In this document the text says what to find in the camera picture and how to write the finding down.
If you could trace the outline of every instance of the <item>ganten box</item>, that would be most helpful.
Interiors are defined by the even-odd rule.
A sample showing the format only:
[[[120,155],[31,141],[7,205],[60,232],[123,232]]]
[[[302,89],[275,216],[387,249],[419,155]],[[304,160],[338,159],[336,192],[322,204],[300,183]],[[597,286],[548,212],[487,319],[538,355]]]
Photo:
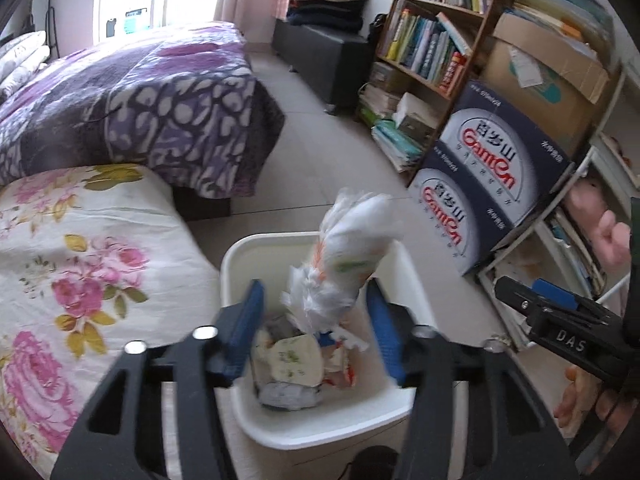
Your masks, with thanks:
[[[513,228],[475,176],[440,141],[424,159],[410,193],[460,274],[484,260]]]
[[[527,116],[478,81],[470,81],[460,94],[440,140],[514,226],[572,166]]]

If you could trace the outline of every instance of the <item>metal screw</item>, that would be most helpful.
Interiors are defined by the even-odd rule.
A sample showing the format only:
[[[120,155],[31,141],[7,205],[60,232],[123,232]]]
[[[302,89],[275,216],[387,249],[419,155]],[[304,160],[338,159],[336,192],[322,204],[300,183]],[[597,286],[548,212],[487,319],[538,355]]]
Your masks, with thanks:
[[[218,335],[218,329],[214,326],[199,326],[193,331],[194,339],[213,339]]]
[[[497,339],[487,339],[484,342],[484,349],[492,354],[501,354],[507,349],[507,346]]]
[[[146,343],[144,341],[129,341],[124,345],[124,351],[127,354],[142,354],[146,350]]]
[[[438,335],[438,332],[433,326],[420,325],[414,327],[412,334],[421,339],[433,339]]]

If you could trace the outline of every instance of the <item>plastic container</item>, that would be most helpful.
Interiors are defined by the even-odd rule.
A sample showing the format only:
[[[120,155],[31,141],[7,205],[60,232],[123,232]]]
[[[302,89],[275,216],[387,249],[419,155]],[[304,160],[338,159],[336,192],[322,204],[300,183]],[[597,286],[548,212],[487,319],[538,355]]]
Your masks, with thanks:
[[[280,293],[287,290],[290,266],[305,261],[318,233],[260,234],[236,242],[222,261],[222,305],[238,303],[252,279],[266,290],[266,308],[283,310]],[[395,242],[375,276],[389,301],[412,310],[416,323],[435,326],[433,313],[408,251]],[[275,412],[255,397],[251,368],[231,389],[238,424],[263,446],[301,449],[365,433],[406,416],[414,401],[413,390],[402,390],[384,369],[375,341],[364,295],[348,317],[348,329],[371,344],[367,352],[352,353],[356,385],[349,390],[324,388],[320,406],[298,412]]]

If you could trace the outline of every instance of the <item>pink plush toy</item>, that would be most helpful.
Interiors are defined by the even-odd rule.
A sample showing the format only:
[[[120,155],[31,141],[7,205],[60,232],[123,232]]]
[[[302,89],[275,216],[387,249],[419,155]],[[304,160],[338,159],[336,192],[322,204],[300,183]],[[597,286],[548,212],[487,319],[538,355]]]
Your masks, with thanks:
[[[597,180],[578,180],[567,193],[564,206],[591,241],[593,252],[605,272],[614,273],[630,263],[631,228],[616,222],[616,215],[607,208]]]

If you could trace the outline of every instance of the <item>patterned bedspread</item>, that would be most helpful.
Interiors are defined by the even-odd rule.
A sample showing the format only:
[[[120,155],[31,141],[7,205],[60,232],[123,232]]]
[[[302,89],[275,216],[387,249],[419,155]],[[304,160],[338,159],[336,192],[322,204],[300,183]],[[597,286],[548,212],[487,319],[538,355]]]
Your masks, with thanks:
[[[218,272],[171,190],[133,164],[47,171],[0,191],[0,290],[0,422],[45,479],[127,342],[173,343],[220,307]],[[171,426],[165,439],[175,472]]]
[[[206,198],[252,195],[284,115],[243,46],[232,24],[216,22],[57,60],[0,108],[0,187],[41,171],[134,162]]]

